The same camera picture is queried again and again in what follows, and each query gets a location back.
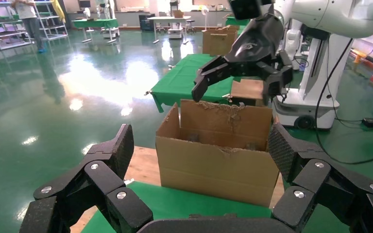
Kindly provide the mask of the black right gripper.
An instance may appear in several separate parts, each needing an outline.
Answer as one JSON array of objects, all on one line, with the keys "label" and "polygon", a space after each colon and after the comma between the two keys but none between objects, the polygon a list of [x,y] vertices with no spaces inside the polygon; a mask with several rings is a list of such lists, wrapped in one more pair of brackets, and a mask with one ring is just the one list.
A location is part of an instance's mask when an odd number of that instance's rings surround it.
[{"label": "black right gripper", "polygon": [[[293,78],[292,61],[287,52],[280,50],[276,56],[283,35],[284,25],[277,16],[265,14],[252,19],[226,56],[216,56],[197,70],[191,91],[193,100],[199,102],[209,86],[230,77],[260,77],[264,105],[282,96],[282,89]],[[248,62],[257,62],[258,74]]]}]

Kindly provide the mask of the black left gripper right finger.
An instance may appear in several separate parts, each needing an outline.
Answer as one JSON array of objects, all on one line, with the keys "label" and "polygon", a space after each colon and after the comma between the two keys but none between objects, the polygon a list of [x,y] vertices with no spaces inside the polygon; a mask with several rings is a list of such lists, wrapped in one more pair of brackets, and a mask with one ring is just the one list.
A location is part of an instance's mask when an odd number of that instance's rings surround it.
[{"label": "black left gripper right finger", "polygon": [[317,144],[292,137],[280,123],[272,124],[268,146],[289,184],[272,218],[299,233],[322,205],[350,232],[373,233],[372,179],[337,164]]}]

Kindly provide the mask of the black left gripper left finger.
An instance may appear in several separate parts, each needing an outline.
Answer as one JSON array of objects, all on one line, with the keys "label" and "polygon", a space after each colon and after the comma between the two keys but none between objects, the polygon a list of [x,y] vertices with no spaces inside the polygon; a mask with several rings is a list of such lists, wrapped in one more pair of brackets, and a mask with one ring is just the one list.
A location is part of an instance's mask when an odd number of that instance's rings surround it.
[{"label": "black left gripper left finger", "polygon": [[22,233],[68,233],[96,206],[117,233],[136,233],[153,220],[151,209],[124,182],[134,153],[132,126],[93,145],[82,161],[40,186],[20,226]]}]

